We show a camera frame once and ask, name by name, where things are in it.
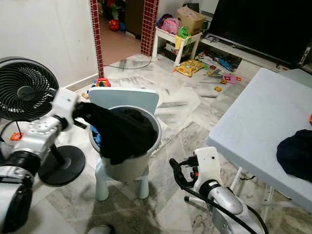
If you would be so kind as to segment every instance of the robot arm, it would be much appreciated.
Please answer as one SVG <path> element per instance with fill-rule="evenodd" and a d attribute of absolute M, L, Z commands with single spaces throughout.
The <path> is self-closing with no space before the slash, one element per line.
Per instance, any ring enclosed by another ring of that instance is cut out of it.
<path fill-rule="evenodd" d="M 213 223 L 221 234 L 264 233 L 258 223 L 250 217 L 247 205 L 230 189 L 223 186 L 215 147 L 196 149 L 194 156 L 187 160 L 177 163 L 171 158 L 169 163 L 181 189 L 207 203 L 212 212 Z M 189 165 L 193 168 L 192 182 L 186 181 L 181 171 L 182 165 Z"/>
<path fill-rule="evenodd" d="M 13 232 L 27 221 L 34 177 L 59 133 L 73 124 L 77 100 L 74 92 L 60 89 L 51 114 L 29 124 L 28 131 L 0 166 L 0 233 Z"/>

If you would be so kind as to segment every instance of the tile floor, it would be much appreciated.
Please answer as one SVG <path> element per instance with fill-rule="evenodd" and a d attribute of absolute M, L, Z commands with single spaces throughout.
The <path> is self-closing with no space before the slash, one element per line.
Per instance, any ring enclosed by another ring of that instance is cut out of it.
<path fill-rule="evenodd" d="M 111 64 L 140 53 L 140 40 L 126 36 L 125 32 L 113 32 L 108 26 L 108 20 L 101 18 L 100 35 L 104 64 Z"/>
<path fill-rule="evenodd" d="M 142 66 L 148 61 L 145 56 L 135 55 L 128 59 L 127 66 Z M 219 84 L 218 80 L 204 76 L 204 70 L 189 78 L 173 73 L 172 66 L 172 61 L 159 55 L 149 66 L 138 70 L 105 68 L 105 75 L 112 86 L 153 89 L 160 95 L 156 117 L 163 134 L 161 145 L 149 162 L 148 198 L 136 197 L 135 182 L 113 181 L 109 183 L 108 199 L 95 201 L 94 171 L 99 155 L 89 142 L 88 132 L 73 127 L 60 134 L 57 145 L 75 145 L 84 151 L 87 164 L 83 173 L 60 188 L 47 187 L 36 178 L 29 220 L 16 233 L 84 234 L 93 226 L 105 223 L 113 224 L 117 234 L 219 233 L 204 204 L 183 201 L 185 193 L 175 183 L 168 161 L 172 157 L 182 160 L 192 155 L 194 149 L 203 147 L 209 131 L 250 80 L 243 78 L 243 82 L 227 84 L 221 93 L 214 93 L 213 87 Z M 77 90 L 77 93 L 87 89 L 89 86 Z M 211 93 L 217 98 L 208 97 Z M 228 186 L 236 168 L 222 155 L 219 156 L 221 178 Z M 253 179 L 239 183 L 236 192 L 245 202 L 257 202 L 263 197 L 263 182 Z M 273 198 L 286 199 L 278 192 L 273 194 Z M 271 234 L 311 234 L 312 215 L 301 208 L 270 208 L 267 226 Z"/>

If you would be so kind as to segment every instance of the cardboard box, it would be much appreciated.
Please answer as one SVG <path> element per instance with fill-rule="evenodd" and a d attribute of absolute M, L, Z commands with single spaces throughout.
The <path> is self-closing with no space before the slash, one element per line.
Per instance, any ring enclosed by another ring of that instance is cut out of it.
<path fill-rule="evenodd" d="M 187 26 L 189 33 L 195 35 L 199 33 L 206 17 L 184 6 L 177 10 L 177 18 L 180 22 L 180 27 Z"/>

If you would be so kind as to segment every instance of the red ball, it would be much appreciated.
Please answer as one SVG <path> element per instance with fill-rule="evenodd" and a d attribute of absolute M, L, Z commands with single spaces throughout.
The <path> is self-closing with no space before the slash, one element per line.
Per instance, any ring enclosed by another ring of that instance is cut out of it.
<path fill-rule="evenodd" d="M 119 26 L 119 20 L 117 19 L 112 19 L 109 21 L 109 29 L 112 30 L 112 31 L 118 31 L 120 28 Z"/>

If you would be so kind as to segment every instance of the black fan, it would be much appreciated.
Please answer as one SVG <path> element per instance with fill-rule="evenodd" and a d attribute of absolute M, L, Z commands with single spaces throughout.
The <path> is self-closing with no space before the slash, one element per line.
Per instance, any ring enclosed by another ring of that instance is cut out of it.
<path fill-rule="evenodd" d="M 59 84 L 42 64 L 18 57 L 0 59 L 0 118 L 32 121 L 51 109 Z M 75 146 L 51 146 L 40 167 L 40 179 L 49 185 L 62 186 L 73 181 L 85 165 L 83 152 Z"/>
<path fill-rule="evenodd" d="M 58 89 L 57 79 L 42 64 L 18 57 L 0 59 L 0 117 L 39 118 L 51 110 Z"/>

